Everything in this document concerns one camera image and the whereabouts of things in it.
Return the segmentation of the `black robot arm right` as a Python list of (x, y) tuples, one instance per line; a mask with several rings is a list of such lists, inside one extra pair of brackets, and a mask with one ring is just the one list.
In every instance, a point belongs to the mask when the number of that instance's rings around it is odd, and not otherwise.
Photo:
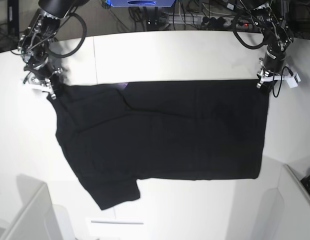
[[(25, 63), (23, 70), (28, 72), (23, 83), (31, 85), (33, 89), (48, 93), (53, 100), (62, 91), (63, 78), (61, 74), (63, 69), (56, 68), (50, 58), (67, 58), (81, 48), (87, 35), (87, 26), (76, 10), (87, 3), (86, 0), (40, 0), (38, 2), (39, 9), (19, 38), (17, 50)], [(49, 45), (65, 25), (61, 20), (68, 21), (70, 18), (76, 18), (82, 26), (80, 42), (69, 53), (55, 53), (49, 48)]]

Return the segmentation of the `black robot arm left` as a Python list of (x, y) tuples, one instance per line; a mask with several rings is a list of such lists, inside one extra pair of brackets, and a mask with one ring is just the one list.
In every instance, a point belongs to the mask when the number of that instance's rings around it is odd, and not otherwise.
[[(294, 73), (285, 65), (286, 50), (294, 41), (294, 34), (286, 20), (279, 15), (271, 0), (242, 0), (241, 7), (232, 23), (232, 31), (239, 43), (247, 49), (258, 50), (266, 46), (266, 53), (259, 59), (261, 69), (257, 73), (259, 82), (257, 88), (272, 92), (277, 98), (284, 81), (284, 71), (290, 76)], [(263, 35), (263, 41), (258, 45), (249, 45), (239, 36), (237, 23), (241, 17), (250, 17)]]

